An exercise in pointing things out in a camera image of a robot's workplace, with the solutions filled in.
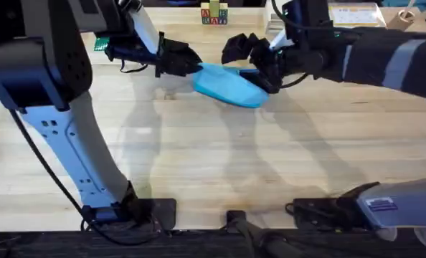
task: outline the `wire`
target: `wire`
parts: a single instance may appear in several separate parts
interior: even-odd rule
[[[299,77],[297,80],[295,80],[295,81],[293,81],[293,82],[290,82],[290,83],[288,83],[288,84],[286,84],[286,85],[282,85],[282,87],[280,87],[280,89],[285,89],[285,88],[288,88],[288,87],[292,87],[292,86],[294,86],[294,85],[297,85],[297,84],[301,83],[302,81],[304,81],[304,80],[307,78],[307,76],[308,76],[308,73],[306,72],[306,73],[305,73],[305,74],[303,74],[301,77]]]
[[[85,228],[84,224],[85,224],[85,219],[82,219],[81,225],[80,225],[81,232],[90,231],[90,225],[88,224],[87,227]]]
[[[299,25],[296,24],[294,22],[292,22],[291,20],[289,20],[288,18],[286,18],[286,16],[284,16],[280,10],[277,7],[277,4],[275,3],[275,0],[272,0],[272,7],[274,12],[277,14],[277,16],[282,19],[282,21],[284,21],[287,25],[294,27],[296,29],[300,29],[300,30],[305,30],[305,31],[314,31],[314,30],[318,30],[318,31],[332,31],[332,32],[348,32],[348,33],[355,33],[355,34],[362,34],[361,32],[358,32],[354,29],[348,29],[348,28],[339,28],[339,27],[307,27],[307,26],[303,26],[303,25]]]
[[[14,240],[18,240],[20,238],[21,238],[21,236],[14,236],[14,237],[12,237],[10,239],[1,240],[0,244],[5,244],[5,243],[8,243],[8,242],[11,242],[11,241],[14,241]]]
[[[326,250],[330,250],[330,251],[343,252],[343,253],[347,253],[347,254],[355,254],[355,255],[358,255],[358,256],[361,256],[361,257],[383,257],[382,255],[367,254],[367,253],[364,253],[364,252],[358,251],[358,250],[343,249],[343,248],[339,248],[339,247],[332,247],[332,246],[325,245],[325,244],[314,244],[312,242],[306,242],[306,241],[300,240],[299,238],[288,237],[287,235],[284,235],[283,233],[281,233],[279,231],[275,231],[275,230],[266,231],[261,236],[258,247],[263,248],[265,246],[266,240],[268,240],[268,238],[270,236],[281,237],[282,241],[286,242],[289,245],[293,245],[293,246],[294,246],[294,244],[291,244],[290,242],[302,244],[302,245],[305,245],[307,247],[316,247],[316,248],[326,249]]]
[[[141,72],[144,69],[148,68],[148,65],[145,64],[144,66],[138,68],[138,69],[133,69],[133,70],[127,70],[124,71],[124,67],[126,66],[126,61],[124,61],[124,59],[121,59],[121,66],[120,66],[120,72],[122,73],[132,73],[132,72]]]
[[[85,218],[86,216],[82,213],[82,209],[79,206],[79,204],[76,202],[76,200],[71,195],[71,193],[65,188],[65,186],[63,185],[63,183],[58,179],[58,177],[55,175],[54,171],[50,168],[49,164],[46,162],[46,160],[44,159],[44,157],[42,156],[42,154],[39,152],[39,149],[36,147],[36,144],[34,144],[32,138],[28,134],[27,129],[25,128],[24,124],[20,120],[20,118],[17,115],[16,111],[15,110],[9,110],[9,112],[11,113],[11,116],[14,119],[14,122],[17,124],[17,127],[19,128],[20,132],[24,136],[25,140],[28,142],[28,145],[30,146],[30,148],[32,149],[32,151],[34,152],[34,154],[36,155],[36,157],[38,158],[39,162],[41,162],[41,164],[44,167],[44,169],[46,170],[46,172],[49,174],[49,176],[52,178],[52,180],[55,182],[55,184],[60,188],[60,190],[62,191],[62,193],[68,198],[68,200],[70,200],[71,204],[75,207],[76,211],[81,215],[82,219],[84,219],[84,221],[89,224],[90,228],[93,229],[93,231],[95,231],[97,234],[99,234],[105,240],[107,240],[107,241],[109,241],[109,242],[111,242],[113,244],[117,244],[117,245],[121,245],[121,246],[125,246],[125,247],[138,246],[138,245],[141,245],[141,244],[145,244],[145,243],[151,242],[154,239],[160,237],[160,234],[156,234],[154,236],[148,237],[147,239],[143,239],[143,240],[141,240],[139,242],[131,242],[131,243],[129,243],[129,242],[121,242],[121,241],[118,241],[116,239],[113,239],[112,237],[108,236],[103,231],[101,231],[97,227],[97,225],[95,224],[94,221],[87,220]]]

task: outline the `wooden table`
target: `wooden table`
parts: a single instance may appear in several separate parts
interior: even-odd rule
[[[196,9],[148,9],[167,38],[216,63],[229,37],[264,36],[261,11],[230,9],[229,25],[215,27],[202,26]],[[384,10],[388,20],[394,13]],[[93,37],[85,41],[91,48]],[[283,207],[296,197],[426,178],[425,99],[307,79],[263,108],[244,109],[193,92],[190,77],[156,79],[153,68],[125,75],[101,52],[90,58],[95,114],[114,159],[140,197],[178,201],[178,229],[219,228],[230,209],[246,210],[260,226],[292,227]],[[30,133],[78,197],[49,147]],[[0,231],[75,230],[79,222],[0,104]]]

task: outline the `alphabet block stack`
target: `alphabet block stack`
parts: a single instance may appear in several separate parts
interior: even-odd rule
[[[210,0],[209,3],[202,2],[200,5],[202,24],[225,25],[227,24],[227,3],[219,0]]]

